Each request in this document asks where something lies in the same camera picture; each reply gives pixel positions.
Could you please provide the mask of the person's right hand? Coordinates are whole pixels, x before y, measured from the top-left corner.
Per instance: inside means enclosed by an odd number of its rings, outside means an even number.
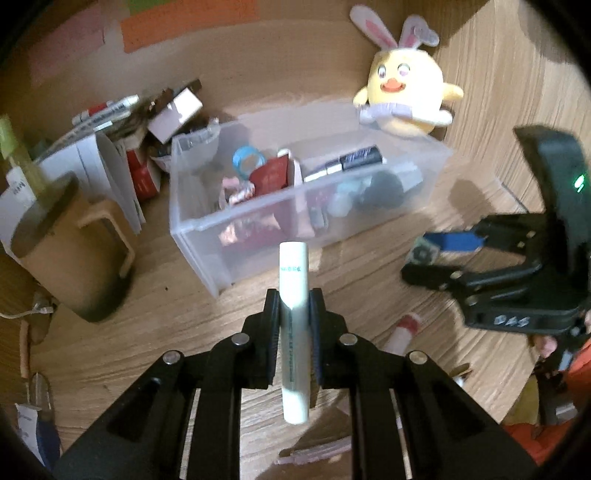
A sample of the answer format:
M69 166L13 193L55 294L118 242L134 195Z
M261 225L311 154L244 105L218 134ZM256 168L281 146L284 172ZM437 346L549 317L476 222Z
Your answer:
M590 335L590 310L585 315L585 328ZM532 341L541 359L549 358L558 348L558 340L549 335L534 335ZM583 346L575 348L573 355L578 355L582 348Z

